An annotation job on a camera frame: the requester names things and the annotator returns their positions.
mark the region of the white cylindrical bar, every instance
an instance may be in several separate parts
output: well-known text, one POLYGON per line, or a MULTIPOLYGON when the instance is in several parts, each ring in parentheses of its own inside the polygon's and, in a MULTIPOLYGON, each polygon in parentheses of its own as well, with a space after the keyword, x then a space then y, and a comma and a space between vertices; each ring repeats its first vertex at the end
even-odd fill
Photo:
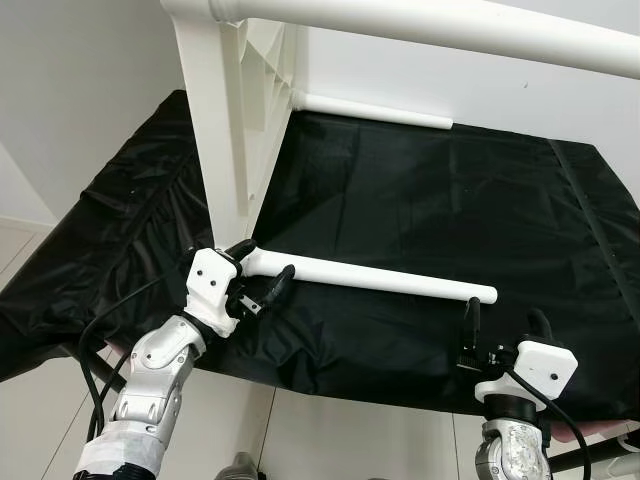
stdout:
POLYGON ((211 0, 211 7, 220 20, 265 18, 640 79, 640 37, 483 0, 211 0))
POLYGON ((289 264, 296 267, 294 278, 307 282, 448 298, 465 302, 472 297, 478 297, 482 303, 495 303, 498 299, 498 291, 485 285, 300 257, 259 248, 256 248, 243 261, 243 273, 246 276, 275 277, 289 264))
POLYGON ((407 112, 406 110, 396 110, 394 108, 379 107, 366 103, 350 102, 348 100, 312 95, 299 90, 294 93, 293 105, 297 110, 332 113, 334 115, 402 123, 405 125, 417 125, 419 127, 450 130, 453 125, 453 120, 447 117, 407 112))
POLYGON ((591 478, 605 480, 624 477, 640 472, 640 453, 631 453, 613 460, 604 460, 592 465, 591 478))

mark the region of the white baseboard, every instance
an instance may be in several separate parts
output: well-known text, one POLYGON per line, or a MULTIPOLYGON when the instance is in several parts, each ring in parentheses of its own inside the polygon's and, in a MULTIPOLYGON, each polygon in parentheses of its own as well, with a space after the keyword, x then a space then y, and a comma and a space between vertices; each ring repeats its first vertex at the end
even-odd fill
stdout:
POLYGON ((54 229, 55 225, 46 223, 29 222, 17 218, 0 217, 0 227, 15 228, 17 230, 25 230, 34 233, 49 233, 54 229))

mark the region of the black cable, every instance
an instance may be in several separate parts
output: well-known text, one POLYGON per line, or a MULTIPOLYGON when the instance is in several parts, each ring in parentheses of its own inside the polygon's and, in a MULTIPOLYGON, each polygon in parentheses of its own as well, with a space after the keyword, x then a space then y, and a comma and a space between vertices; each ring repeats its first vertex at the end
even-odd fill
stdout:
POLYGON ((89 338, 96 330, 96 328, 100 325, 100 323, 115 312, 118 308, 120 308, 124 303, 128 302, 132 298, 140 295, 145 290, 151 288, 152 286, 160 283, 164 280, 170 273, 172 273, 177 267, 176 265, 173 268, 167 270, 159 277, 151 280, 150 282, 144 284, 140 288, 134 290, 132 293, 127 295, 126 297, 118 300, 116 303, 111 305, 104 313, 97 315, 90 323, 85 327, 82 331, 82 335, 80 335, 80 340, 78 342, 78 353, 80 357, 80 368, 82 369, 82 375, 84 376, 85 382, 87 383, 87 387, 89 387, 89 393, 91 394, 91 399, 93 400, 94 411, 96 412, 97 417, 97 433, 99 434, 104 428, 104 411, 102 409, 102 402, 100 401, 100 394, 98 393, 98 387, 96 386, 96 382, 91 375, 91 370, 89 369, 89 359, 87 358, 89 352, 89 338))
POLYGON ((587 447, 587 442, 584 441, 584 437, 582 436, 582 432, 575 424, 575 422, 567 415, 560 407, 558 407, 555 403, 545 397, 542 393, 536 390, 534 387, 529 385, 526 380, 524 380, 520 375, 513 371, 513 368, 507 370, 507 374, 513 378, 522 388, 524 388, 531 395, 536 397, 542 403, 544 403, 549 410, 555 413, 558 417, 560 417, 564 423, 566 423, 573 434, 578 440, 578 444, 580 444, 580 450, 582 451, 582 457, 584 461, 584 471, 582 473, 583 480, 591 479, 591 454, 589 453, 589 447, 587 447))
MULTIPOLYGON (((127 361, 129 356, 131 356, 131 351, 124 353, 120 357, 120 360, 118 360, 118 363, 116 363, 115 367, 113 367, 113 371, 109 374, 109 377, 107 378, 107 382, 104 384, 104 387, 102 387, 102 391, 100 392, 100 408, 99 409, 103 411, 103 415, 104 415, 104 410, 102 409, 102 405, 104 404, 104 399, 107 398, 107 394, 109 393, 109 390, 111 390, 111 386, 113 385, 113 382, 115 381, 116 377, 120 373, 120 369, 122 368, 124 363, 127 361)), ((87 432, 87 442, 90 442, 96 436, 96 427, 98 425, 98 415, 99 415, 98 409, 95 408, 95 405, 94 405, 93 411, 91 412, 91 421, 89 422, 89 431, 87 432)))

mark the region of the white tape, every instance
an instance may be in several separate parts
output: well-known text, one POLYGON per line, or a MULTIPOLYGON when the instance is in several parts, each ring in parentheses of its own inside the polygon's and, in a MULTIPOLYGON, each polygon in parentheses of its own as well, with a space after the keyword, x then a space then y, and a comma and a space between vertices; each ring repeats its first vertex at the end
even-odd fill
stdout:
POLYGON ((76 472, 111 475, 125 463, 142 467, 156 477, 165 449, 160 441, 134 432, 107 432, 87 443, 76 472))

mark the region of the black fabric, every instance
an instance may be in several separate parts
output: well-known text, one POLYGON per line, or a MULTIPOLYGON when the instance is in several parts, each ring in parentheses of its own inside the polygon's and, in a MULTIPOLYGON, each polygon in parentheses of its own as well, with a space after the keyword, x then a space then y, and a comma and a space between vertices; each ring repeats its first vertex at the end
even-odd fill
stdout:
MULTIPOLYGON (((589 145, 293 114, 254 238, 263 248, 495 286, 481 349, 542 309, 580 366, 576 419, 640 418, 638 210, 589 145)), ((0 378, 212 245, 184 92, 96 177, 0 294, 0 378)), ((111 317, 131 346, 184 303, 184 269, 111 317)), ((248 281, 259 292, 268 279, 248 281)), ((217 339, 198 366, 304 393, 482 413, 456 369, 462 302, 295 282, 285 305, 217 339)))

